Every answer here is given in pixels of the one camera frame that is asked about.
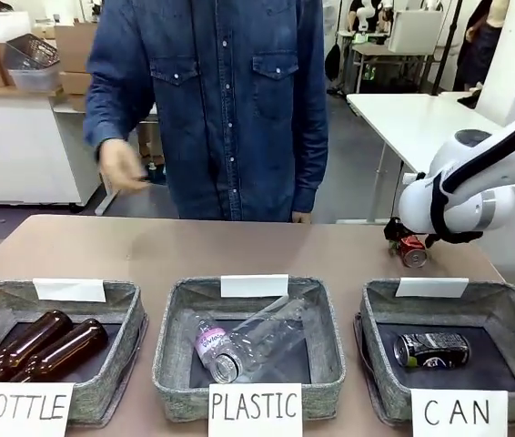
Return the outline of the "person's right hand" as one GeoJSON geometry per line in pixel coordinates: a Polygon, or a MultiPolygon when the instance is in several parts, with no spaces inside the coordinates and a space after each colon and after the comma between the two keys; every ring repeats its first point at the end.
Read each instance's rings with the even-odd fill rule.
{"type": "Polygon", "coordinates": [[[114,190],[138,191],[149,185],[136,151],[123,139],[110,138],[101,143],[99,166],[114,190]]]}

